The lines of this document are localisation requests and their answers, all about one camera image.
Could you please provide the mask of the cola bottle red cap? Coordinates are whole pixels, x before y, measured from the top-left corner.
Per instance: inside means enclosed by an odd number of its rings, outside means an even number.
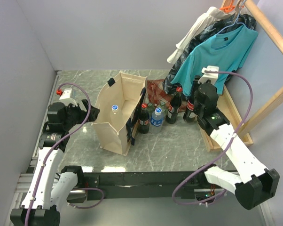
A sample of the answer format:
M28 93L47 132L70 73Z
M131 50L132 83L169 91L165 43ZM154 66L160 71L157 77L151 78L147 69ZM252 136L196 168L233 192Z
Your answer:
M182 93L182 87L177 87L176 93L172 97L169 103L167 115L166 115L166 122L169 124L174 124L177 120L177 116L182 103L181 93Z
M183 119L186 123L194 122L196 115L194 113L194 96L191 95L187 101L186 111L184 113Z
M149 132L150 117L147 107L148 105L146 103L141 105L141 113L138 119L138 131L142 134L147 134Z

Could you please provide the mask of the beige canvas tote bag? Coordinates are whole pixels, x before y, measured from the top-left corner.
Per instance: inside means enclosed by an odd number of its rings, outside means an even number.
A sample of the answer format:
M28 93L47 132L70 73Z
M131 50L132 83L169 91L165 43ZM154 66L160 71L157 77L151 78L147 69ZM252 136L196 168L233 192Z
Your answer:
M102 87L95 107L100 113L93 123L100 148L126 156L134 145L138 119L146 96L147 77L118 73ZM111 107L122 111L123 126L116 130L110 120Z

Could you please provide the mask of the cola bottle red cap front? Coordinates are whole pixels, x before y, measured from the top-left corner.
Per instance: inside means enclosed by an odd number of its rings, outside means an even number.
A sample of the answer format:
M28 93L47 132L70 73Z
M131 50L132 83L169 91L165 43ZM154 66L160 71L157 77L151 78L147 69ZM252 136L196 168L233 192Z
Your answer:
M177 120L177 116L182 103L181 93L182 93L182 87L177 87L176 93L172 97L169 103L167 115L166 115L166 122L169 124L174 124Z

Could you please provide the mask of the clear green-capped glass bottle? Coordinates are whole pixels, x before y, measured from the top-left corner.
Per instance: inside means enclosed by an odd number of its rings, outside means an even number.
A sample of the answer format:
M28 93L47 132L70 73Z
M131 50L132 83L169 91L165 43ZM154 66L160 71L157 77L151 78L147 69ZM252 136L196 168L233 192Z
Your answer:
M151 102L148 102L147 110L148 110L148 113L149 113L149 117L151 118L153 112L155 111L155 106Z

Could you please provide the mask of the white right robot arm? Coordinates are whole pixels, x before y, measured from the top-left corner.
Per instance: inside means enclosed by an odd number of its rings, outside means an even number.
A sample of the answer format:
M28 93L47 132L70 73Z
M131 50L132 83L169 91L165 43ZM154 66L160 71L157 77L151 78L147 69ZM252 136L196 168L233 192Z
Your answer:
M197 176L201 187L218 185L236 196L247 210L274 197L280 175L275 169L268 169L248 149L235 133L228 118L218 109L217 89L210 81L194 80L194 113L201 129L212 138L235 166L238 174L233 174L210 163Z

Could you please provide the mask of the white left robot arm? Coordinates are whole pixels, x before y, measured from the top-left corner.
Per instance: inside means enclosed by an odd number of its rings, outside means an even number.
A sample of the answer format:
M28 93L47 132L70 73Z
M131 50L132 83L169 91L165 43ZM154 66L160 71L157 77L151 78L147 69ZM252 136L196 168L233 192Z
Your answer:
M100 112L87 99L82 100L85 110L73 99L60 100L47 108L48 120L44 123L38 144L38 159L25 199L12 209L10 220L15 226L57 226L61 208L72 189L85 183L81 166L65 167L55 183L57 168L64 156L74 126L82 127L94 122Z

